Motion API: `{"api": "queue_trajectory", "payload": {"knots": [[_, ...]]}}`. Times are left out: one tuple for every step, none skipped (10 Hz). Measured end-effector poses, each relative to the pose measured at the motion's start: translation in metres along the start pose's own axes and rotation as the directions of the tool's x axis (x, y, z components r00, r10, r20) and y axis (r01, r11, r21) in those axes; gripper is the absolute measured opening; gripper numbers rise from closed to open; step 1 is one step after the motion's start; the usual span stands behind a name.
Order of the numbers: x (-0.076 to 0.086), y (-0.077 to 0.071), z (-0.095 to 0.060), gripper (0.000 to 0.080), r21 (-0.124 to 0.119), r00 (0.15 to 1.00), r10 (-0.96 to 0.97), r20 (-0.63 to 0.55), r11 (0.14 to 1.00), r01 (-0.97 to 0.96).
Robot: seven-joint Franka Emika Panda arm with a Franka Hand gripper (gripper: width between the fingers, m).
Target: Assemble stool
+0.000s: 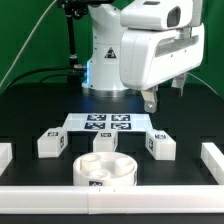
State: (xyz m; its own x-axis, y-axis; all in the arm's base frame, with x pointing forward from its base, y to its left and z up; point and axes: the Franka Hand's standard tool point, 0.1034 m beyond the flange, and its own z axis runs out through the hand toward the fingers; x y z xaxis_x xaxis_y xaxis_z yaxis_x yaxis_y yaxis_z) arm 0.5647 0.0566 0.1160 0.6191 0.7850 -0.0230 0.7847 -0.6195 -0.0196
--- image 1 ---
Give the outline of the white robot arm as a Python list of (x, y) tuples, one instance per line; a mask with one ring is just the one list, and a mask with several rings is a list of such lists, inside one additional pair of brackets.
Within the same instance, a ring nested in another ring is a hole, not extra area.
[(134, 0), (119, 10), (91, 6), (93, 53), (83, 90), (100, 97), (140, 92), (144, 110), (157, 109), (168, 80), (183, 94), (187, 72), (203, 59), (203, 0)]

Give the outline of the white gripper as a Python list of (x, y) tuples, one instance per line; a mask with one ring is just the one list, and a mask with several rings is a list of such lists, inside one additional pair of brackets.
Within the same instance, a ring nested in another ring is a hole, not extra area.
[(202, 62), (204, 25), (193, 27), (189, 38), (177, 39), (178, 35), (177, 30), (129, 29), (122, 37), (120, 78), (130, 89), (145, 90), (141, 94), (146, 112), (157, 110), (156, 85), (173, 78), (174, 96), (181, 97), (187, 79), (185, 72)]

